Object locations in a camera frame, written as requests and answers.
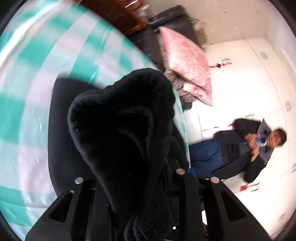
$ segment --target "man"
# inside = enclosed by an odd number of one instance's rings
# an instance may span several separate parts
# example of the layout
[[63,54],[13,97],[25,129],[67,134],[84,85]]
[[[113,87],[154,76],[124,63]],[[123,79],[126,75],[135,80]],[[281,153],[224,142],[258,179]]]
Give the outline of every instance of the man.
[[[189,146],[196,177],[227,179],[244,171],[244,180],[250,183],[265,167],[274,148],[287,140],[285,131],[271,131],[264,120],[237,119],[233,126],[234,131],[220,131],[214,139]],[[259,147],[255,139],[260,135],[267,135],[265,147]]]

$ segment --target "pink pillow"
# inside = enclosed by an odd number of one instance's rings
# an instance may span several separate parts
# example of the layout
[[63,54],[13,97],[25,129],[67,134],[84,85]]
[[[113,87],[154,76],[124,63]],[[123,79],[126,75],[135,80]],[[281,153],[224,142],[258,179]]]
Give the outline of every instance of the pink pillow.
[[213,106],[212,95],[209,92],[207,92],[203,87],[200,87],[198,85],[195,85],[189,82],[185,82],[183,85],[183,90],[195,95],[198,99],[200,99],[205,104],[209,106]]
[[203,50],[184,35],[159,27],[168,68],[212,94],[210,68]]

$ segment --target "blue phone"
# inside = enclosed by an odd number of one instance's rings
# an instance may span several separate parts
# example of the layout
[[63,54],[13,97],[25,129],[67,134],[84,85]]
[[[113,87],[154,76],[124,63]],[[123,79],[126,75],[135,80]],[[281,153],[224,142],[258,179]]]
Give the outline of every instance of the blue phone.
[[267,144],[267,136],[261,135],[260,137],[256,137],[255,140],[257,141],[259,147],[266,146]]

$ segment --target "black cloth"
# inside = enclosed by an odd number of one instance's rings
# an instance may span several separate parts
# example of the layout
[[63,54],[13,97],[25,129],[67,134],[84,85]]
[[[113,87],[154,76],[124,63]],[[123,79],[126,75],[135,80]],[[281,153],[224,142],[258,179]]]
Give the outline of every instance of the black cloth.
[[75,146],[103,186],[126,240],[163,240],[176,224],[176,199],[167,197],[160,175],[167,156],[188,169],[173,127],[174,102],[166,77],[142,69],[79,95],[70,106]]
[[264,162],[260,156],[257,156],[251,162],[250,153],[240,155],[238,143],[245,142],[247,134],[257,133],[260,124],[260,121],[237,119],[234,121],[234,131],[220,131],[216,133],[215,140],[222,143],[222,158],[227,164],[215,171],[213,176],[227,179],[244,171],[244,180],[246,182],[251,183],[256,179],[264,168]]
[[66,190],[77,177],[95,179],[74,145],[67,121],[68,111],[75,97],[89,90],[98,89],[72,79],[57,79],[54,84],[48,123],[48,166],[57,195]]

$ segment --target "black leather sofa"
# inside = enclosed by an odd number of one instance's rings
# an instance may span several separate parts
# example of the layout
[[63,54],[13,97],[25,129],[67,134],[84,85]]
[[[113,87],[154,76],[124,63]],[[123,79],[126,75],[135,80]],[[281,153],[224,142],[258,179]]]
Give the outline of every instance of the black leather sofa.
[[164,72],[165,68],[163,66],[160,48],[157,43],[159,26],[171,28],[199,45],[190,22],[190,18],[187,16],[184,8],[181,5],[161,12],[160,14],[151,18],[150,22],[153,24],[147,25],[147,27],[142,31],[132,33],[128,36],[128,38],[140,50],[142,50],[162,72]]

